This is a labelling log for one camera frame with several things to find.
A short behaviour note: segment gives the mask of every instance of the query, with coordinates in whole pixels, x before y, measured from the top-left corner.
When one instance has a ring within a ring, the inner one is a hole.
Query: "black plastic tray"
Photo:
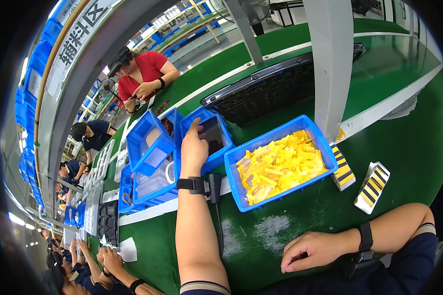
[[[118,247],[118,200],[100,204],[98,214],[97,238]]]
[[[353,46],[353,62],[366,51]],[[261,69],[203,98],[200,103],[224,119],[243,127],[278,109],[292,107],[315,96],[312,52]]]

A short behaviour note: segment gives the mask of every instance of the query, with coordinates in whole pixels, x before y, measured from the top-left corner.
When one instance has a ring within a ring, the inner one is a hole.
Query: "red shirt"
[[[135,61],[136,66],[141,71],[143,82],[152,82],[164,76],[164,74],[159,71],[167,62],[167,58],[164,55],[154,51],[147,51],[135,57]],[[118,81],[118,94],[120,95],[121,100],[128,100],[138,86],[140,86],[140,84],[130,76],[121,77]],[[144,98],[144,101],[147,102],[157,92],[158,91],[154,91],[149,94]]]

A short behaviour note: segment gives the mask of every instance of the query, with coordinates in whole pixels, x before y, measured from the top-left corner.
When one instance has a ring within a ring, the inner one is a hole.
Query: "woman in red shirt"
[[[159,90],[179,78],[179,71],[164,55],[154,51],[137,55],[126,46],[109,62],[108,68],[109,78],[115,74],[121,77],[118,93],[130,116],[136,112],[136,100],[146,103]]]

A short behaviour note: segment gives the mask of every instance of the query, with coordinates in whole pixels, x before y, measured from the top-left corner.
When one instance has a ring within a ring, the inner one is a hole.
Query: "white sign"
[[[90,41],[92,31],[110,14],[114,2],[115,0],[93,0],[88,3],[65,35],[46,82],[47,92],[56,100],[59,99],[62,83],[72,63],[82,51],[83,45]]]
[[[41,79],[42,77],[34,69],[31,69],[30,81],[28,82],[28,91],[35,97],[38,97]]]

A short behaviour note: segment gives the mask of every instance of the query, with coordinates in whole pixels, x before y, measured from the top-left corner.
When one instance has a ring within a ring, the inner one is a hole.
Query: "hand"
[[[76,239],[72,239],[71,240],[70,250],[71,251],[75,251],[76,250]]]
[[[89,248],[87,247],[87,243],[84,240],[78,239],[77,246],[79,247],[79,251],[82,254],[86,254],[89,252]]]
[[[282,273],[324,266],[348,253],[348,241],[342,234],[308,231],[290,241],[284,248]]]
[[[200,118],[192,122],[182,140],[180,178],[199,177],[202,166],[207,161],[208,143],[204,139],[204,133],[198,134],[203,130],[203,127],[198,125],[199,122]]]
[[[153,82],[143,82],[136,88],[131,96],[136,96],[139,100],[143,100],[149,94],[153,93],[156,90],[156,85]]]
[[[118,277],[118,274],[125,270],[123,268],[123,259],[118,255],[116,249],[101,247],[99,253],[103,256],[102,265],[105,265],[105,268],[108,269],[112,275]]]
[[[100,264],[105,267],[105,265],[103,264],[103,249],[104,247],[101,247],[98,254],[97,254],[97,261],[100,262]]]

